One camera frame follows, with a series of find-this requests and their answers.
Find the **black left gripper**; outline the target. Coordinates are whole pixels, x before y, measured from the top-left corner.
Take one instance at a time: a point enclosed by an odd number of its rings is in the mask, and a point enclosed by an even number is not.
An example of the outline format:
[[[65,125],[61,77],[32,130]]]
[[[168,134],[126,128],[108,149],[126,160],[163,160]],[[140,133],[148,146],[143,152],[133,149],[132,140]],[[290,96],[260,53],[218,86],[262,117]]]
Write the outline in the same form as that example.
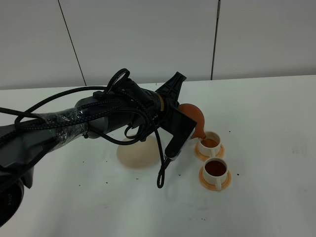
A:
[[[149,112],[155,122],[156,127],[176,128],[178,125],[177,106],[182,83],[186,77],[179,72],[165,82],[156,92],[148,90],[148,95],[153,101],[149,107]]]

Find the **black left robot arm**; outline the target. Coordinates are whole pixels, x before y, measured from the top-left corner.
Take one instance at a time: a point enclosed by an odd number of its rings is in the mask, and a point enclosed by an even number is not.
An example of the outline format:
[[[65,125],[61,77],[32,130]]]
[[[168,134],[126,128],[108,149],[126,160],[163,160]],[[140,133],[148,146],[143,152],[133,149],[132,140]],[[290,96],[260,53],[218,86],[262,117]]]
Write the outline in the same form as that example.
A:
[[[36,114],[43,105],[82,88],[50,96],[24,112],[1,108],[14,115],[11,125],[0,128],[0,222],[5,224],[19,208],[24,189],[33,184],[34,166],[48,153],[79,138],[102,137],[117,145],[145,141],[162,128],[181,135],[174,151],[159,147],[161,160],[157,186],[164,185],[165,170],[190,134],[178,128],[181,113],[178,97],[185,77],[176,73],[155,91],[140,88],[129,78],[127,69],[119,70],[107,86],[91,86],[93,95],[79,100],[73,108],[56,113]]]

